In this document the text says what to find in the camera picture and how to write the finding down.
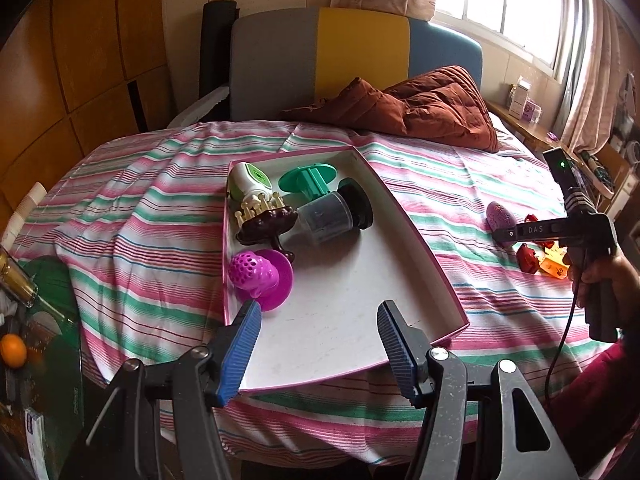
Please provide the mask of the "person right hand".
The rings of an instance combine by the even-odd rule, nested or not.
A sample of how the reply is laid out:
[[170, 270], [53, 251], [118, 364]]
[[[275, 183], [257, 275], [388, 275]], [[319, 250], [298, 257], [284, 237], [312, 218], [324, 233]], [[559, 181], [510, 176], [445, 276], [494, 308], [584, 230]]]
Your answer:
[[590, 285], [609, 281], [618, 304], [620, 329], [625, 333], [639, 329], [639, 274], [620, 248], [612, 256], [593, 261], [585, 270], [574, 263], [569, 254], [565, 255], [563, 261], [568, 265], [568, 279], [572, 282], [573, 292], [577, 294], [578, 307], [585, 307]]

